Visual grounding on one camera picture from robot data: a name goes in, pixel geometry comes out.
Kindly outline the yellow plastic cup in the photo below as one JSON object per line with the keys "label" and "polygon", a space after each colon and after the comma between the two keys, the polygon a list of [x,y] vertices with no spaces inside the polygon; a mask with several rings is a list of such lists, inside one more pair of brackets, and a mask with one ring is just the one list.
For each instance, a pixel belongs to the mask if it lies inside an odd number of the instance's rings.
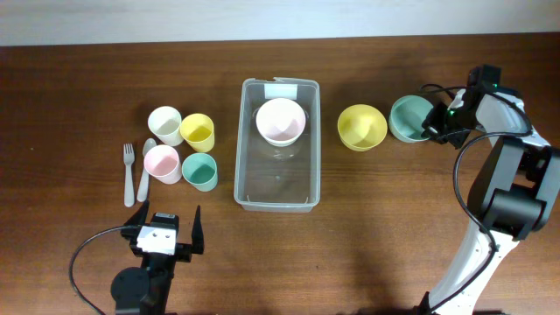
{"label": "yellow plastic cup", "polygon": [[180,124],[179,133],[197,152],[206,153],[214,147],[214,122],[208,115],[188,115]]}

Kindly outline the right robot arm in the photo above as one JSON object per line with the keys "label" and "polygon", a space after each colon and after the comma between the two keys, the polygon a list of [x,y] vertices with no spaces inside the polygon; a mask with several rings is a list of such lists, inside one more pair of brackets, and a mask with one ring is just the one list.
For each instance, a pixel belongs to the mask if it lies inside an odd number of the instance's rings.
{"label": "right robot arm", "polygon": [[497,66],[475,67],[463,87],[444,89],[451,104],[439,103],[422,123],[425,137],[458,149],[458,162],[484,139],[492,149],[466,198],[453,186],[469,218],[465,238],[415,314],[474,314],[503,259],[546,225],[559,194],[559,150],[538,134],[519,92],[500,78]]}

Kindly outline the yellow plastic bowl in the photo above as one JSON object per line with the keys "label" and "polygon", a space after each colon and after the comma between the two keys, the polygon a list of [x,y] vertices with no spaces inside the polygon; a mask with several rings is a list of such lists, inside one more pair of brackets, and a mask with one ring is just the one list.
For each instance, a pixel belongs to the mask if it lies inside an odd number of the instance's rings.
{"label": "yellow plastic bowl", "polygon": [[371,150],[385,139],[388,129],[382,112],[367,104],[345,108],[337,121],[339,138],[352,151]]}

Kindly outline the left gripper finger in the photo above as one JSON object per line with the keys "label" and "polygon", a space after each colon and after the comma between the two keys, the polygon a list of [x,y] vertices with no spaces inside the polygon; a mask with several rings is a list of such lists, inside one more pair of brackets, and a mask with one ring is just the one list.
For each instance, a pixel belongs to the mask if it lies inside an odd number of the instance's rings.
{"label": "left gripper finger", "polygon": [[145,200],[139,209],[124,223],[125,226],[142,226],[149,212],[149,201]]}
{"label": "left gripper finger", "polygon": [[204,232],[201,223],[201,207],[197,206],[195,217],[192,224],[192,253],[195,255],[204,254]]}

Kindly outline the green plastic bowl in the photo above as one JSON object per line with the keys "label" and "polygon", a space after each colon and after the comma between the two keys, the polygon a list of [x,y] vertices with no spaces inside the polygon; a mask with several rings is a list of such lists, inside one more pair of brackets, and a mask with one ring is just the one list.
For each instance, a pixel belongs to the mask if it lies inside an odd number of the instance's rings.
{"label": "green plastic bowl", "polygon": [[422,126],[433,105],[418,95],[405,95],[392,106],[388,126],[398,140],[405,143],[418,143],[429,139],[424,136]]}

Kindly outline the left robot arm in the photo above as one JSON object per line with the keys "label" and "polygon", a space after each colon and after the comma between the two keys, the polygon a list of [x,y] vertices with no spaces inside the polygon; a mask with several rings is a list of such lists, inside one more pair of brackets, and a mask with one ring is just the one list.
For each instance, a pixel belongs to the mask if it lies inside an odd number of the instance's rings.
{"label": "left robot arm", "polygon": [[111,284],[117,314],[164,314],[177,263],[189,263],[192,256],[205,250],[198,208],[192,224],[191,243],[177,241],[179,217],[175,214],[154,213],[147,221],[150,202],[146,200],[125,222],[121,237],[142,259],[138,267],[120,271]]}

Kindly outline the white plastic cup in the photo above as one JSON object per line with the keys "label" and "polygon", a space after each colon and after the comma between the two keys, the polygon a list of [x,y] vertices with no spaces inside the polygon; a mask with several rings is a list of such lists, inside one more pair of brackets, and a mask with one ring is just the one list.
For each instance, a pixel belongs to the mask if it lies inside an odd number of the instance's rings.
{"label": "white plastic cup", "polygon": [[154,109],[148,118],[150,131],[163,143],[169,146],[177,146],[184,139],[179,133],[182,118],[180,113],[173,107],[162,106]]}

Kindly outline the pink plastic cup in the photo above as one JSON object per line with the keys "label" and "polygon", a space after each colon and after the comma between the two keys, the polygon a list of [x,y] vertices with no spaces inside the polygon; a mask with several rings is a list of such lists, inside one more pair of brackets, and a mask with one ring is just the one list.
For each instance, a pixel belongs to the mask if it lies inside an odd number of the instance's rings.
{"label": "pink plastic cup", "polygon": [[160,144],[148,151],[144,157],[145,170],[160,182],[172,185],[182,178],[179,153],[171,146]]}

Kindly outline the pink plastic bowl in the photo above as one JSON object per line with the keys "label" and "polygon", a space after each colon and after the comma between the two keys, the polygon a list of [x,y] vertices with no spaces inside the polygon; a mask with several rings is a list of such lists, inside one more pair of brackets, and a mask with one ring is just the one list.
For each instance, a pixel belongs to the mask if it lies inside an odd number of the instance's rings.
{"label": "pink plastic bowl", "polygon": [[266,101],[256,113],[259,134],[277,147],[295,143],[303,134],[307,122],[303,108],[293,100],[276,98]]}

